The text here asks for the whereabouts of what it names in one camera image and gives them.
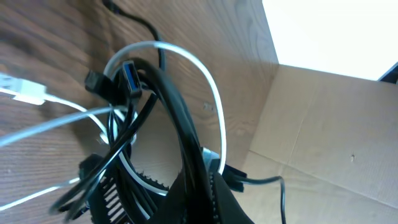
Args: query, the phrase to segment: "black cable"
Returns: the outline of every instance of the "black cable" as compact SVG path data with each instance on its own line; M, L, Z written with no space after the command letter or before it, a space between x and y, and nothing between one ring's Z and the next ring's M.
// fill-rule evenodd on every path
M86 189L83 192L83 195L77 199L74 203L72 203L69 211L67 212L67 214L65 215L65 222L69 222L69 220L73 220L79 213L81 206L87 201L88 197L93 193L93 191L95 190L96 186L100 183L100 178L95 179L95 181L93 181L90 186L88 187L88 189Z
M120 132L129 128L129 126L132 124L133 117L134 117L134 105L131 102L129 102L126 117L124 118L124 122L123 122L122 126L120 127L120 129L121 129Z
M118 171L115 172L115 182L116 182L116 190L118 191L118 194L121 196L119 197L120 202L129 219L133 223L144 223L146 219L139 210L138 206L136 205L134 197L131 194L125 193L127 188L126 184L124 184L124 177Z
M110 165L110 163L113 161L113 159L121 152L123 147L126 144L129 144L129 140L131 137L138 131L138 129L142 126L146 118L148 117L150 111L154 107L155 103L157 101L157 97L155 95L151 95L149 99L147 100L147 103L143 107L142 111L138 114L137 119L129 125L127 129L125 129L123 132L119 134L117 139L115 140L113 146L111 147L111 150L107 153L105 158L88 174L88 177L81 180L78 184L76 184L71 190L69 190L67 193L62 195L51 207L49 212L51 214L56 214L58 213L58 209L62 207L65 203L67 203L69 200L71 200L73 197L78 195L82 190L87 189L91 183L93 183L98 177L100 176L100 173L105 170L107 166Z
M151 207L148 204L148 201L145 199L145 196L142 194L142 192L139 190L136 182L130 177L129 174L126 173L126 170L122 168L121 174L127 178L123 178L123 181L125 181L125 185L129 186L128 193L134 193L134 195L137 198L137 201L139 204L143 207L143 209L148 213L148 215L151 217L154 214L154 211L151 209Z
M111 141L113 142L114 139L114 134L113 134L113 121L115 120L115 113L114 111L111 111L108 114L108 119L107 119L107 126L106 126L106 135L108 136L108 144L111 145Z
M285 217L285 180L281 176L270 177L266 179L250 179L240 176L234 176L235 180L242 184L263 185L279 181L280 183L280 215L282 217L282 224L286 224Z
M185 199L188 208L187 215L190 220L211 223L213 216L209 214L213 214L213 204L210 181L201 155L202 148L185 102L163 71L141 58L132 60L136 69L145 71L145 74L139 74L139 79L148 84L149 88L159 97L177 131L183 163L184 194L187 196Z
M126 152L126 151L124 151L123 154L124 154L124 157L127 157L127 152ZM127 162L129 162L129 165L132 167L133 172L136 173L135 169L133 168L133 166L132 166L132 164L131 164L131 161L130 161L130 160L127 160ZM139 194L139 195L142 195L142 196L145 198L146 202L144 202L144 203L149 205L149 209L147 209L147 213L151 215L151 214L153 214L154 212L156 212L156 210L157 210L157 205L155 204L155 202L153 201L153 199L152 199L152 198L150 197L150 195L148 194L148 191L147 191L143 186L141 186L140 184L138 184L137 181L134 180L134 179L128 174L128 172L124 169L124 166L123 166L122 163L119 163L119 166L122 167L122 169L121 169L121 170L122 170L121 174L124 174L124 176L126 177L126 180L127 180L126 183L127 183L128 185L134 185L134 186L132 186L132 188L133 188L133 189L137 189L137 190L136 190L136 195Z
M156 28L148 21L145 19L138 17L138 16L133 16L131 14L128 14L124 12L117 4L113 3L112 0L102 0L102 3L104 6L111 12L115 14L119 14L120 16L124 16L126 18L132 19L143 26L145 26L149 32L154 36L154 39L156 41L162 41L162 38L160 37L159 32L156 30ZM165 52L163 49L158 49L158 55L159 55L159 68L163 71L166 71L166 56Z

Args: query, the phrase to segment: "cable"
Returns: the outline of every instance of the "cable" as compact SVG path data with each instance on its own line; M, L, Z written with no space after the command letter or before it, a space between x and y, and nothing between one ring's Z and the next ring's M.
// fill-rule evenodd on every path
M98 178L90 184L88 189L83 193L83 195L77 199L75 202L72 203L69 211L65 215L65 220L72 220L80 211L80 207L83 203L85 203L88 199L88 197L93 193L95 190L96 186L100 183L100 180L102 177L105 175L106 170L102 171Z
M88 110L86 112L77 112L73 113L70 115L63 116L61 118L55 118L51 121L47 121L38 125L35 125L33 127L25 128L20 131L11 133L11 134L6 134L4 136L0 137L0 147L6 146L10 143L13 143L15 141L27 138L29 136L32 136L34 134L39 134L44 131L48 131L50 129L72 123L74 121L78 121L80 119L83 119L89 115L96 115L96 114L102 114L102 113L107 113L113 109L123 109L123 107L106 107L106 108L95 108L92 110Z
M130 123L131 121L135 120L135 117L133 118L131 116L132 113L130 111L134 111L132 104L129 104L129 110L127 111L127 116L124 124L122 126L117 126L116 125L116 120L113 118L113 113L111 112L108 117L108 136L109 136L109 145L112 147L114 145L115 138L118 136L118 133L123 131L123 129L126 129L127 127L125 124ZM126 151L131 151L131 146L126 145L126 149L121 153L121 154L126 154ZM149 205L149 202L145 198L145 195L142 193L142 191L139 190L138 185L131 179L130 177L128 178L120 178L121 176L124 176L126 170L125 169L119 169L119 166L117 166L116 172L119 172L117 175L118 178L116 178L116 185L118 185L118 194L125 198L124 206L125 209L127 210L132 210L131 208L131 198L129 197L130 195L133 196L133 201L136 202L137 207L141 211L141 213L145 216L146 219L149 219L150 216L154 214L153 209Z
M133 16L131 14L128 14L124 12L117 4L113 3L112 0L103 0L102 3L104 6L109 9L111 12L115 14L119 14L120 16L124 16L128 19L134 20L143 26L145 26L149 32L154 36L154 39L156 41L162 41L162 38L160 37L159 32L156 30L156 28L148 21L145 19L138 17L138 16ZM159 54L159 68L163 71L166 71L166 56L164 53L163 49L158 49L158 54Z
M148 201L150 208L154 212L156 212L157 211L157 205L155 204L154 200L148 194L148 191L143 186L139 185L139 188L140 188L142 194L144 195L145 199Z
M115 71L112 73L112 75L110 76L110 78L111 78L111 79L115 79L116 74L120 71L120 69L121 69L121 65L118 66L117 69L115 69ZM120 111L117 111L117 110L115 110L114 112L115 112L115 113L121 114L121 112L120 112ZM113 130L113 131L112 131L112 135L113 135L114 138L115 138L115 137L118 135L118 126L115 125L115 124L113 124L113 125L112 125L112 130ZM166 191L166 190L159 189L159 188L157 188L157 187L155 187L155 186L152 186L151 184L148 184L148 183L145 182L144 180L142 180L142 179L137 175L136 171L133 170L131 161L130 161L129 159L126 159L126 157L124 156L123 153L120 153L119 158L121 159L121 162L122 162L123 166L126 168L127 173L130 174L130 176L131 176L138 184L140 184L141 186L145 187L147 190L150 190L151 192L157 193L157 194L162 195L162 196L166 196L166 195L167 195L167 191Z
M126 54L128 54L129 52L131 52L133 50L139 50L139 49L144 49L144 48L148 48L148 47L170 50L170 51L180 54L181 56L183 56L183 57L187 58L189 61L191 61L194 65L196 65L202 71L204 76L206 77L206 79L210 85L210 88L213 92L213 96L214 96L215 103L216 103L218 121L219 121L219 125L220 125L221 159L220 159L220 166L218 168L218 172L220 174L222 174L224 171L225 163L226 163L226 130L225 130L223 107L221 104L221 98L220 98L220 94L218 93L216 83L215 83L213 77L211 76L210 72L207 70L207 68L204 66L204 64L202 64L202 62L199 59L197 59L194 55L192 55L187 50L185 50L181 47L177 47L176 45L172 45L170 43L158 42L158 41L144 41L144 42L139 42L139 43L135 43L135 44L130 44L130 45L122 48L121 50L119 50L115 55L113 55L111 60L109 60L109 62L106 64L106 67L105 67L103 73L107 76L110 76L112 74L112 69L115 67L116 63L120 59L123 58L123 56L125 56Z
M44 96L44 99L48 100L48 101L51 101L51 102L56 102L56 103L60 103L60 104L63 104L63 105L70 106L70 107L72 107L74 109L77 109L77 110L79 110L81 112L86 112L87 111L86 108L84 108L84 107L82 107L82 106L80 106L80 105L78 105L78 104L76 104L74 102L71 102L71 101L68 101L68 100L64 100L64 99L61 99L61 98L53 96L53 95L46 94ZM106 133L105 126L102 124L102 122L96 116L94 116L93 114L89 114L88 116L98 125L98 127L101 129L101 131L103 133Z
M102 173L102 171L104 171L105 168L113 161L113 159L121 152L124 145L127 144L131 136L134 135L134 133L136 133L138 129L142 126L142 124L148 117L149 112L154 107L156 99L156 96L151 95L149 97L147 103L138 114L137 119L131 125L129 125L127 129L123 130L122 133L119 134L104 159L88 174L87 178L81 180L76 186L74 186L66 194L62 195L62 197L60 197L50 207L49 212L51 214L58 213L58 209L62 207L62 205L66 204L71 198L78 195L83 189L86 189L93 181L95 181L100 176L100 173Z
M207 197L210 195L210 183L195 126L190 113L185 110L186 105L180 92L163 71L141 58L134 58L133 61L137 70L145 71L139 74L139 79L148 84L159 97L177 131L183 162L185 193L200 195L198 206L208 206L208 203L211 204L211 199Z
M242 184L251 184L251 185L263 185L269 184L273 182L280 182L280 215L282 217L282 224L286 224L285 217L285 180L281 176L270 177L266 179L250 179L245 177L240 177L238 175L234 176L235 180Z
M72 179L72 180L68 180L68 181L65 181L65 182L56 184L56 185L54 185L54 186L52 186L52 187L49 187L49 188L47 188L47 189L41 190L41 191L36 192L36 193L34 193L34 194L28 195L28 196L26 196L26 197L23 197L23 198L21 198L21 199L18 199L18 200L16 200L16 201L13 201L13 202L11 202L11 203L8 203L8 204L6 204L6 205L3 205L3 206L0 207L0 211L4 211L4 210L6 210L6 209L8 209L8 208L12 208L12 207L14 207L14 206L16 206L16 205L19 205L19 204L22 204L22 203L27 202L27 201L29 201L29 200L32 200L33 198L39 197L39 196L41 196L41 195L43 195L43 194L47 194L47 193L49 193L49 192L53 192L54 190L61 189L62 187L68 186L68 185L70 185L70 184L74 184L75 182L78 182L79 180L80 180L80 178L77 177L77 178L74 178L74 179Z

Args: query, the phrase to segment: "black plastic part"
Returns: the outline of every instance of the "black plastic part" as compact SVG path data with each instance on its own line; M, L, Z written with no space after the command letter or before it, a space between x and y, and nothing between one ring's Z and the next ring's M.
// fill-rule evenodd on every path
M133 61L138 70L146 71L140 76L140 79L148 84L159 97L178 133L183 161L181 175L184 177L181 194L184 194L186 203L184 214L188 217L187 222L211 223L213 212L211 210L210 183L201 156L201 147L195 126L186 104L166 74L141 58L134 58ZM163 208L159 208L157 213L162 213Z
M217 172L220 160L213 159L210 164L210 172ZM247 173L235 169L229 165L225 165L223 178L228 187L236 192L243 192L244 186L241 182L235 179L235 176L247 177Z
M102 73L90 70L85 79L85 88L90 93L100 96L113 106L125 105L127 102L124 92Z
M97 154L92 154L83 162L80 163L80 173L79 176L81 179L84 179L95 167L101 162L103 158ZM128 223L129 219L126 215L126 212L122 212L116 216L113 214L109 214L111 209L115 207L121 207L119 197L116 193L116 188L113 187L115 184L114 178L110 177L113 175L112 170L107 170L102 181L98 186L94 189L90 197L88 198L86 204L87 207L81 210L82 212L90 209L91 213L91 221L94 224L115 224L115 223Z
M210 182L214 196L214 223L253 224L229 190L224 178L218 173L210 173Z
M119 199L127 214L128 223L145 223L146 219L135 203L131 191L126 188L127 185L124 183L120 170L117 170L114 176L116 178L116 190L119 195L122 195ZM124 224L124 222L115 222L115 224Z
M180 173L167 193L158 212L151 217L147 224L180 224L186 209L184 193L184 176Z

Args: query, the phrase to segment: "cardboard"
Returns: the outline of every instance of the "cardboard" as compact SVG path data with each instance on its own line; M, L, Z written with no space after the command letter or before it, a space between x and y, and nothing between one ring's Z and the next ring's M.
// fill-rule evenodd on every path
M289 209L297 223L398 223L397 85L281 65L251 151L249 174L269 176L248 167L257 155L295 180L287 205L297 203Z
M396 224L398 211L383 203L300 172L290 166L249 152L243 166L250 177L280 174L285 179L288 224ZM256 224L280 223L280 187L246 185L235 193L239 204Z

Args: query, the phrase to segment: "white cable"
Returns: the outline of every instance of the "white cable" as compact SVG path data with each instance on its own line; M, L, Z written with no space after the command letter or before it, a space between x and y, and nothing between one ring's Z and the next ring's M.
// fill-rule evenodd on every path
M147 182L143 181L131 168L130 165L127 163L127 159L124 157L123 153L119 154L120 160L122 161L124 167L128 167L128 169L126 169L128 171L128 173L131 175L132 178L134 178L134 180L137 181L138 184L140 184L141 186L145 187L147 190L150 190L151 192L157 193L159 195L163 195L166 196L167 195L167 191L166 190L162 190L162 189L158 189L157 187L154 187L150 184L148 184Z
M16 206L16 205L19 205L19 204L22 204L22 203L24 203L24 202L27 202L27 201L29 201L29 200L31 200L31 199L33 199L33 198L36 198L36 197L38 197L38 196L41 196L41 195L43 195L43 194L47 194L47 193L52 192L52 191L54 191L54 190L57 190L57 189L60 189L60 188L62 188L62 187L65 187L65 186L68 186L68 185L70 185L70 184L73 184L73 183L75 183L75 182L78 182L79 180L80 180L80 178L77 177L77 178L74 178L74 179L72 179L72 180L68 180L68 181L65 181L65 182L63 182L63 183L60 183L60 184L54 185L54 186L52 186L52 187L49 187L49 188L47 188L47 189L41 190L41 191L36 192L36 193L34 193L34 194L28 195L28 196L23 197L23 198L21 198L21 199L19 199L19 200L16 200L16 201L14 201L14 202L11 202L11 203L8 203L8 204L6 204L6 205L1 206L1 207L0 207L0 211L4 211L4 210L6 210L6 209L8 209L8 208L12 208L12 207L14 207L14 206Z
M138 202L136 195L134 193L132 193L132 192L131 192L131 194L132 194L132 197L134 198L134 201L136 202L136 205L138 206L139 210L141 211L143 216L146 218L146 220L148 220L150 218L150 216L145 211L145 209L141 206L141 204Z
M39 134L44 131L48 131L50 129L72 123L74 121L78 121L80 119L83 119L89 115L96 115L96 114L102 114L102 113L107 113L113 109L122 109L122 108L112 108L112 107L106 107L106 108L96 108L92 110L88 110L86 112L77 112L73 113L70 115L63 116L61 118L55 118L51 121L47 121L38 125L35 125L33 127L25 128L20 131L11 133L11 134L6 134L4 136L0 137L0 147L6 146L10 143L13 143L15 141L27 138L29 136L32 136L34 134Z
M215 83L213 77L211 76L210 72L205 67L205 65L198 58L196 58L193 54L191 54L187 50L185 50L181 47L178 47L176 45L170 44L170 43L159 42L159 41L144 41L144 42L139 42L139 43L130 44L128 46L125 46L121 50L119 50L116 54L114 54L112 56L111 60L109 60L109 62L106 64L106 67L104 69L104 74L110 77L112 75L112 69L115 67L116 63L123 56L127 55L131 51L149 48L149 47L170 50L175 53L178 53L179 55L185 57L186 59L191 61L194 65L196 65L201 70L201 72L204 74L204 76L206 77L207 82L209 83L210 88L213 92L213 96L214 96L215 103L216 103L218 121L220 124L221 159L220 159L220 166L218 168L218 172L220 174L222 174L224 171L225 163L226 163L226 130L225 130L223 107L221 104L220 94L218 93L218 89L217 89L217 86L216 86L216 83ZM126 158L124 158L124 156L122 156L122 154L120 154L119 157L122 160L122 162L123 162L123 159L126 161ZM131 170L131 168L129 166L125 166L125 168L127 171Z
M78 105L78 104L76 104L74 102L71 102L71 101L68 101L68 100L64 100L64 99L61 99L61 98L53 96L53 95L46 94L44 96L44 99L47 100L47 101L56 102L56 103L60 103L60 104L63 104L63 105L70 106L70 107L72 107L74 109L77 109L77 110L79 110L81 112L86 112L87 111L86 108L84 108L84 107L82 107L82 106L80 106L80 105ZM101 129L101 131L104 134L106 134L105 125L103 125L102 122L96 116L94 116L93 114L89 114L88 116L98 125L98 127Z

